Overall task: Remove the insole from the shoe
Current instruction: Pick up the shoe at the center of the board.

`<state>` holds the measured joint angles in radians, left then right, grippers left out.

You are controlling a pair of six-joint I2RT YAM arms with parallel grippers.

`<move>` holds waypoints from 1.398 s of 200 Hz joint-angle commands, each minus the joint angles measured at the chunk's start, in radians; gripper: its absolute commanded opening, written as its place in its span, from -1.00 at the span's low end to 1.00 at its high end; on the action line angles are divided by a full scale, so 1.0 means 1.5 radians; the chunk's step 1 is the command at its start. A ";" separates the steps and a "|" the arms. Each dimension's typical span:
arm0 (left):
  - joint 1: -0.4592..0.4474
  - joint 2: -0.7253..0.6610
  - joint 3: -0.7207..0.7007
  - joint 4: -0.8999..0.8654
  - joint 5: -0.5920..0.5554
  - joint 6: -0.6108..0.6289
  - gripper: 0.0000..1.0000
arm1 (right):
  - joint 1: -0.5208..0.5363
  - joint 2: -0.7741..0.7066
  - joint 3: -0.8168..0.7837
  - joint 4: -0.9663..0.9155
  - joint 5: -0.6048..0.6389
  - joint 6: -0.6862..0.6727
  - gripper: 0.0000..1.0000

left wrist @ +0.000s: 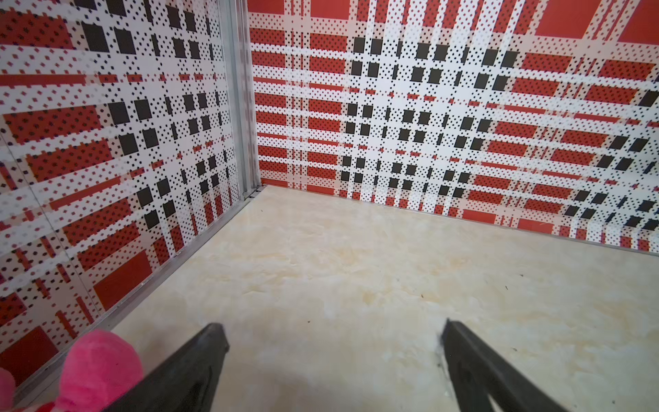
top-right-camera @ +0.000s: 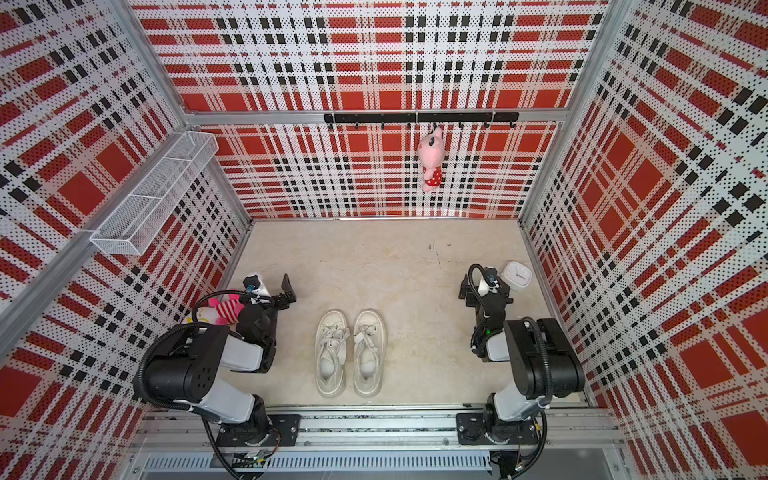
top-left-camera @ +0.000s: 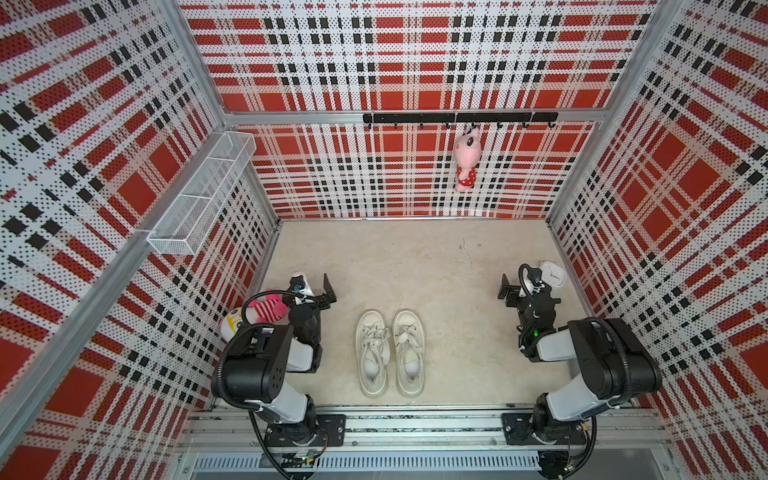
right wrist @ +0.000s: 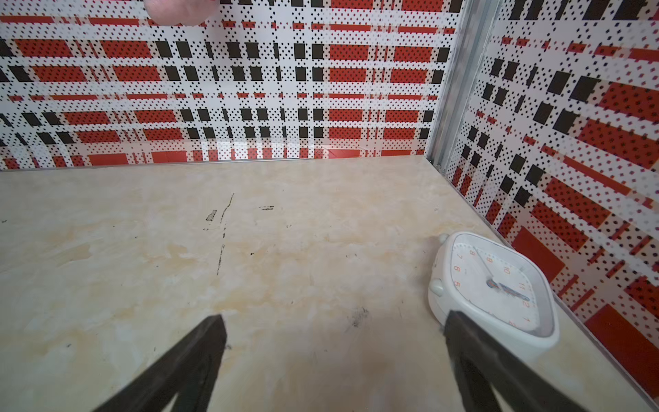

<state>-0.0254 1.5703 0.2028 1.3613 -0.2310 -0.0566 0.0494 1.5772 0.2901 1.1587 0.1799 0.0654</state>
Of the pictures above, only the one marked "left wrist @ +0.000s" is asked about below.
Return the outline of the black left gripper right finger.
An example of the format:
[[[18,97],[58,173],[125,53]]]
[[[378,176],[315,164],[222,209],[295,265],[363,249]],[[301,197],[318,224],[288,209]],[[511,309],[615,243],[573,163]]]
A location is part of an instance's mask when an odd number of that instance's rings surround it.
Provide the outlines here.
[[[448,374],[461,411],[563,411],[464,323],[448,320],[441,335]]]

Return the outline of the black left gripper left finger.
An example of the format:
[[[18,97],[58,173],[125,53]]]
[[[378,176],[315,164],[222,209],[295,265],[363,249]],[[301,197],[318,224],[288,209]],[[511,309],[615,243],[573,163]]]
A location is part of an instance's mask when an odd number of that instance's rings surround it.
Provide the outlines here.
[[[107,411],[209,411],[229,343],[219,323],[206,325]]]

